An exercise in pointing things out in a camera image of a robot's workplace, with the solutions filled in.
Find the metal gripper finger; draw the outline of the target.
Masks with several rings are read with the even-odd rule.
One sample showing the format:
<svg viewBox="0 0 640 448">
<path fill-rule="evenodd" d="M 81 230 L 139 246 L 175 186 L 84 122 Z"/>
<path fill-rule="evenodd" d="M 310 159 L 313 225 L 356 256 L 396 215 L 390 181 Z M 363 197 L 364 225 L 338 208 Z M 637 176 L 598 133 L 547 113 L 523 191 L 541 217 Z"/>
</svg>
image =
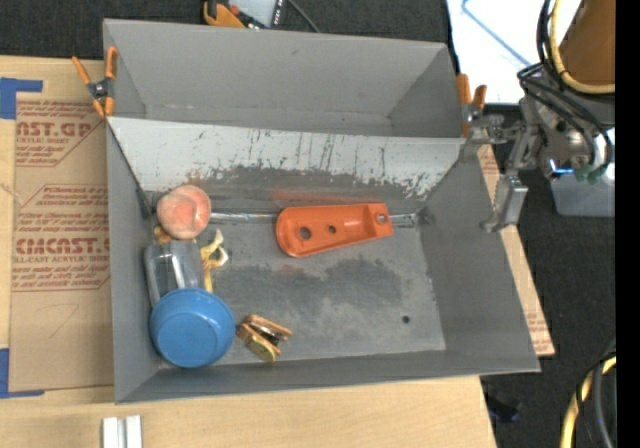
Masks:
<svg viewBox="0 0 640 448">
<path fill-rule="evenodd" d="M 499 176 L 494 194 L 493 210 L 488 219 L 481 223 L 487 232 L 497 232 L 507 226 L 515 225 L 519 218 L 528 187 L 517 174 Z"/>
<path fill-rule="evenodd" d="M 520 121 L 509 121 L 501 114 L 483 115 L 463 125 L 460 161 L 466 162 L 477 156 L 480 146 L 502 145 L 514 142 L 521 127 Z"/>
</svg>

